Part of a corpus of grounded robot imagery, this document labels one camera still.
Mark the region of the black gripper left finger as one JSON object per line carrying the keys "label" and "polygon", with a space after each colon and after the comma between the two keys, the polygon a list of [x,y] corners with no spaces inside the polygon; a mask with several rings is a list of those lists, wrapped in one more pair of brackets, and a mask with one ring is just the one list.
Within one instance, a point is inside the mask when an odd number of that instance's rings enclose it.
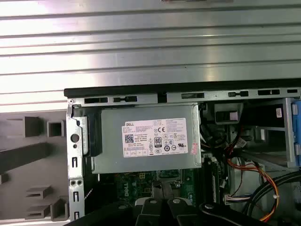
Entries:
{"label": "black gripper left finger", "polygon": [[71,226],[158,226],[163,199],[158,194],[136,200],[134,206],[119,201],[103,206],[79,219]]}

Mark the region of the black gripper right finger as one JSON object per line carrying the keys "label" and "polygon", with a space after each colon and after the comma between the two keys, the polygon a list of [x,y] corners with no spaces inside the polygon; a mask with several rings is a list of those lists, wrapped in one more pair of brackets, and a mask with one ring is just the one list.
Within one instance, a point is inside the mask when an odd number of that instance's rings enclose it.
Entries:
{"label": "black gripper right finger", "polygon": [[202,203],[197,207],[191,201],[175,197],[169,182],[162,183],[162,197],[176,226],[266,226],[257,219],[248,217],[217,203]]}

